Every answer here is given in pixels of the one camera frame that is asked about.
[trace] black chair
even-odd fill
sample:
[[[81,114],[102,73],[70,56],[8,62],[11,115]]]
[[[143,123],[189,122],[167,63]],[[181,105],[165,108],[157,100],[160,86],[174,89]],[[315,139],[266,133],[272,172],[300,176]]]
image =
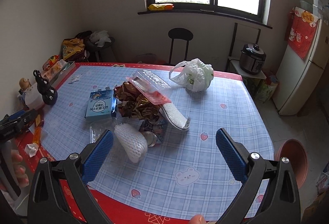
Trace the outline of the black chair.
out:
[[[172,48],[174,46],[174,39],[182,39],[186,41],[186,50],[185,50],[185,58],[184,58],[184,61],[186,61],[187,51],[189,49],[189,41],[193,39],[193,34],[189,30],[184,28],[174,28],[168,32],[168,36],[171,38],[171,48],[169,55],[169,63],[165,65],[172,65],[170,62],[172,56]]]

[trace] tile floor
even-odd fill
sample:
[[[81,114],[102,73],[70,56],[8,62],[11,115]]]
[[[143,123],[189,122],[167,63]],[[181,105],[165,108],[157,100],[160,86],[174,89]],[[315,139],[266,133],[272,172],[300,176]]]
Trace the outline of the tile floor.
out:
[[[290,138],[299,140],[308,158],[308,173],[299,190],[301,213],[317,197],[315,184],[329,161],[329,125],[318,107],[307,116],[280,116],[272,100],[256,102],[258,111],[272,139],[275,153]]]

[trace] human hand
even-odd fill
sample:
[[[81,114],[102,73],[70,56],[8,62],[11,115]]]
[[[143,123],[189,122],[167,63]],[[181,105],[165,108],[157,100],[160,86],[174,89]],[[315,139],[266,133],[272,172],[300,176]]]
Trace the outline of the human hand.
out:
[[[19,154],[17,150],[12,150],[12,161],[13,161],[13,167],[15,171],[15,175],[17,178],[17,181],[19,183],[20,188],[24,188],[29,185],[29,178],[25,174],[25,167],[22,165],[19,165],[21,161],[23,161],[23,157]],[[0,182],[0,189],[3,191],[7,191],[5,186]]]
[[[206,221],[202,215],[195,215],[191,218],[189,224],[206,224]]]

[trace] metal screw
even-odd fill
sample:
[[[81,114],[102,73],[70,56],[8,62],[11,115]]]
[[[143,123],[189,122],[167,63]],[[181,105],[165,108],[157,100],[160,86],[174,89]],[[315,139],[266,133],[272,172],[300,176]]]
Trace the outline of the metal screw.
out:
[[[42,163],[42,164],[44,164],[46,161],[47,161],[47,158],[46,158],[46,157],[42,157],[42,158],[40,159],[40,163]]]
[[[259,154],[258,153],[251,153],[251,158],[253,158],[253,159],[259,159]]]
[[[289,163],[289,159],[287,157],[282,157],[281,159],[285,164]]]
[[[72,154],[70,154],[70,159],[71,160],[75,160],[76,158],[78,158],[78,154],[77,153],[72,153]]]

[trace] gold wrapper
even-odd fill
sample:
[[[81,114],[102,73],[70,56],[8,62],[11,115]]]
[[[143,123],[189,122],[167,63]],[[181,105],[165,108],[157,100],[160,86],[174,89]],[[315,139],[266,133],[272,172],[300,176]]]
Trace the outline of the gold wrapper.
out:
[[[152,104],[132,83],[124,82],[116,87],[116,97],[121,104],[118,110],[122,117],[138,118],[157,122],[160,118],[160,106]]]

